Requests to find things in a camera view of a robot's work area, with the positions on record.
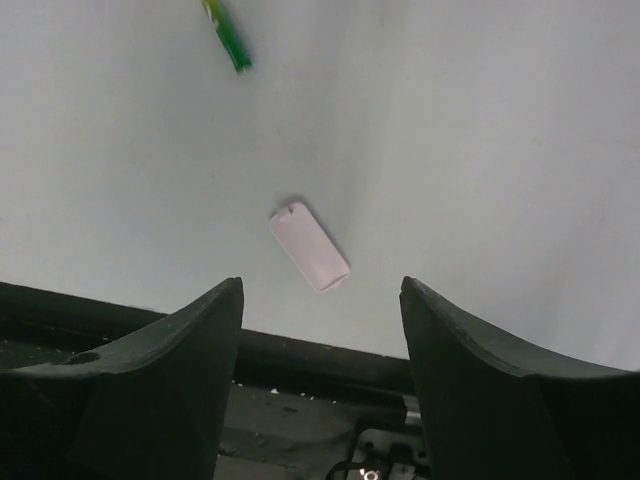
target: green marker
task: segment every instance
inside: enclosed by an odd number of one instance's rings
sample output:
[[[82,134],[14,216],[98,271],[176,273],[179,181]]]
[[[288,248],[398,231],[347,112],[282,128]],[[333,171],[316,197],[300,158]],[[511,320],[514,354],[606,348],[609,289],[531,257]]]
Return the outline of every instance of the green marker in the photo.
[[[233,27],[231,17],[218,0],[202,0],[202,6],[216,27],[218,37],[231,57],[233,66],[238,73],[244,73],[251,68],[251,57],[245,48],[240,35]]]

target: white surface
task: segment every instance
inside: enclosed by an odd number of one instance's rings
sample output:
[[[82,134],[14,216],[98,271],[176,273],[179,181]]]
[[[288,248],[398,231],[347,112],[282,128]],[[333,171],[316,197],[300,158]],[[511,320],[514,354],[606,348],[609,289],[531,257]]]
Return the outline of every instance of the white surface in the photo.
[[[640,2],[0,2],[0,279],[170,311],[242,276],[245,327],[405,355],[413,275],[640,367]],[[353,267],[309,288],[303,195]]]

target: metal bracket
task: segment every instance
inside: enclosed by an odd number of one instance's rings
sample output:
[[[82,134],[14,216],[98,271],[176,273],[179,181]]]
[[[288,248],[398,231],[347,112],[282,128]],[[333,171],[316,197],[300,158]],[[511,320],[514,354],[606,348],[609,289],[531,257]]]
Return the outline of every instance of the metal bracket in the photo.
[[[347,480],[418,480],[431,476],[421,430],[363,431],[356,441],[352,461],[366,464],[372,460],[386,463],[387,472],[362,468],[350,472]]]
[[[407,409],[405,424],[422,428],[422,419],[420,418],[420,407],[418,406],[418,399],[409,395],[404,395],[402,399],[404,400],[404,406]]]

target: eraser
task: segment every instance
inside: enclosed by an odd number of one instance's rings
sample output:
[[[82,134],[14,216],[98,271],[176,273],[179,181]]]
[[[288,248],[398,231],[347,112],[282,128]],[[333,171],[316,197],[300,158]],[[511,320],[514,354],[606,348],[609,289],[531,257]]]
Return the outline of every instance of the eraser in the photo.
[[[316,292],[338,288],[351,273],[304,204],[295,202],[278,210],[269,228]]]

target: marker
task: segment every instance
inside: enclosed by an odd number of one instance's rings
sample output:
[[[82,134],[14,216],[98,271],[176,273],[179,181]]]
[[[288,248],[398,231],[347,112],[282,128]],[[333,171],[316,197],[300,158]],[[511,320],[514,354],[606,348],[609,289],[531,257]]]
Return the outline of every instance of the marker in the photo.
[[[218,37],[231,57],[237,73],[244,73],[251,68],[251,57],[242,43],[238,31],[233,26],[231,16],[218,0],[202,0],[207,15],[216,28]]]

